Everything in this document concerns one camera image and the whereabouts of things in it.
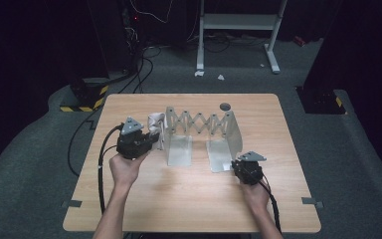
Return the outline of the black yellow striped stand base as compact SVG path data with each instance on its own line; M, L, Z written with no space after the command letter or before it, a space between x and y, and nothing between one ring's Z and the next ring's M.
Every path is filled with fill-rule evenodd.
M308 89L297 87L296 92L307 114L345 115L342 100L333 90Z
M71 81L60 110L65 113L96 111L102 106L107 90L108 86L88 85L83 79Z

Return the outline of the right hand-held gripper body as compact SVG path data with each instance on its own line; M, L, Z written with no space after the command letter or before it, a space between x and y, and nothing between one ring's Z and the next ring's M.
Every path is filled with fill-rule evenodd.
M259 165L259 162L267 160L264 156L254 151L249 151L240 155L235 160L239 160L241 165L239 167L232 168L235 175L242 183L254 185L263 179L264 173L262 167Z

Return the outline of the white metal stand frame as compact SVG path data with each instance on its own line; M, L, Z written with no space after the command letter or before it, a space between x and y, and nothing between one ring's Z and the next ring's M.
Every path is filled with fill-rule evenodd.
M264 44L267 58L272 72L279 74L280 66L277 62L274 46L282 24L287 0L281 0L277 14L217 14L205 12L205 0L200 0L199 36L196 58L196 71L204 71L204 31L205 30L252 30L270 31L270 41Z

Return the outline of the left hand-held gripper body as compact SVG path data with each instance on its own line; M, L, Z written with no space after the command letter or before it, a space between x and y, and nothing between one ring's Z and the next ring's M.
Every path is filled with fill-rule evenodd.
M126 159L138 158L150 150L149 134L143 133L143 124L128 117L121 125L116 151Z

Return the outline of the dark equipment tower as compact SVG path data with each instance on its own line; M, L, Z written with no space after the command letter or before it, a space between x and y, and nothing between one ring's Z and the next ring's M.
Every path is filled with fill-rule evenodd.
M109 75L135 72L134 53L128 43L128 8L124 0L87 0L104 66Z

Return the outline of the extendable metal bookend rack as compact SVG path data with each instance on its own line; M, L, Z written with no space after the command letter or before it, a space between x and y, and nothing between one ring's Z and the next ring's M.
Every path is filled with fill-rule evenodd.
M196 140L203 141L212 172L229 171L231 162L243 150L242 134L233 111L221 115L212 113L192 115L166 108L167 128L164 148L168 166L190 166Z

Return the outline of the person's right hand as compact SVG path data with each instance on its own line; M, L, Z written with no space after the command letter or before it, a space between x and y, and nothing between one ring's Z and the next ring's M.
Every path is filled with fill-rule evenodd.
M268 212L270 196L262 181L254 185L242 184L241 188L245 201L253 214L262 215Z

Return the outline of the white quilted cloth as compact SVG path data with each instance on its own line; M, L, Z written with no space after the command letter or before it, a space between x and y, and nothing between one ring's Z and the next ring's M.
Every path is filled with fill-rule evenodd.
M153 144L153 149L164 149L164 135L166 129L165 113L153 113L148 116L147 127L151 136L158 135L158 140Z

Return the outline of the person's left hand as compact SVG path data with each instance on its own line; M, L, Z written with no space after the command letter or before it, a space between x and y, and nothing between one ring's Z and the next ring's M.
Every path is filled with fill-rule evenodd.
M146 157L147 154L144 154L136 159L126 159L117 154L109 160L115 190L126 191L130 189L137 179L140 165Z

